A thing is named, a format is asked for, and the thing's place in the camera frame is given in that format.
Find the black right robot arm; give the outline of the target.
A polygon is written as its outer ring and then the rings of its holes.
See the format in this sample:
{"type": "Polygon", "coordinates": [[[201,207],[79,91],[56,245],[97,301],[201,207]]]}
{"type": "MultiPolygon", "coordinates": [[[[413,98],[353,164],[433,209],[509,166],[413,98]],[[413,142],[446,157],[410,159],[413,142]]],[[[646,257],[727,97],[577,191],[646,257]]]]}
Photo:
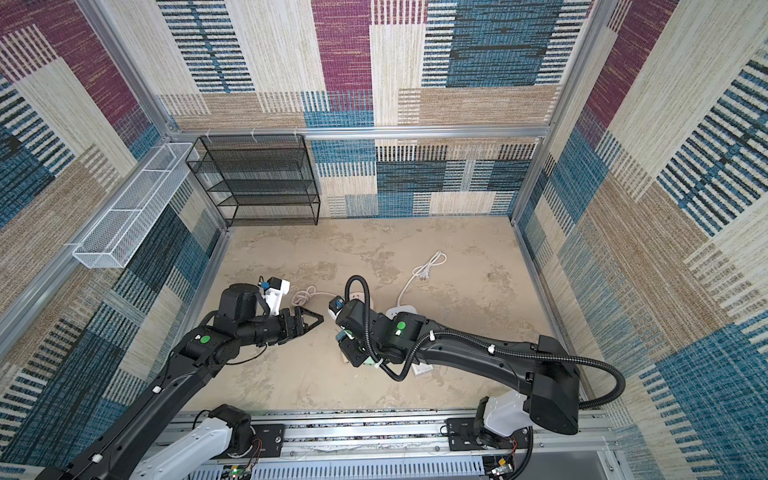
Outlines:
{"type": "Polygon", "coordinates": [[[503,342],[409,311],[388,317],[340,296],[330,301],[329,312],[341,329],[339,347],[354,367],[369,363],[401,382],[414,365],[446,366],[509,387],[480,400],[472,421],[458,429],[465,442],[505,448],[535,426],[562,435],[579,430],[579,370],[552,337],[503,342]]]}

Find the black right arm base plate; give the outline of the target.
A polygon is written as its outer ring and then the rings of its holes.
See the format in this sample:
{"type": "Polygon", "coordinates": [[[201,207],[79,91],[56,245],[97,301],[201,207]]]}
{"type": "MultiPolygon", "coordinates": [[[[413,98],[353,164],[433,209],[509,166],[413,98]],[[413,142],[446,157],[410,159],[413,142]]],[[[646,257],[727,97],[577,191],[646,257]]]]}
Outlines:
{"type": "Polygon", "coordinates": [[[486,429],[479,420],[468,417],[446,419],[440,432],[448,438],[451,451],[526,449],[531,443],[528,437],[531,433],[529,428],[502,437],[486,429]]]}

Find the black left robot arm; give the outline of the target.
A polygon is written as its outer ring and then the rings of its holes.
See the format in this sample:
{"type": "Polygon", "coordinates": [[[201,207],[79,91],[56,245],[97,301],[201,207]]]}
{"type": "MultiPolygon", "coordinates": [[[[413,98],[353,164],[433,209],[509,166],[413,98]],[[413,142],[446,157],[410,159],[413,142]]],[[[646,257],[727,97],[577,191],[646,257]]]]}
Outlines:
{"type": "Polygon", "coordinates": [[[259,287],[237,283],[225,289],[218,309],[173,347],[160,374],[116,422],[67,467],[47,467],[39,479],[127,479],[151,444],[182,407],[234,358],[243,346],[283,345],[322,324],[300,306],[277,314],[259,287]]]}

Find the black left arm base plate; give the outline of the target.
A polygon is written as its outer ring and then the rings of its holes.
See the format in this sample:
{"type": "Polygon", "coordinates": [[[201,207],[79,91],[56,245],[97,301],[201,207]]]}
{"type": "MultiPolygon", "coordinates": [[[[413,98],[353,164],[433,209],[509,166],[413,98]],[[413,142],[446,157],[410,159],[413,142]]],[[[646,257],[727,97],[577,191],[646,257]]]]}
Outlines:
{"type": "Polygon", "coordinates": [[[261,460],[277,458],[281,455],[286,430],[285,424],[252,424],[251,437],[248,442],[249,450],[245,459],[261,460]]]}

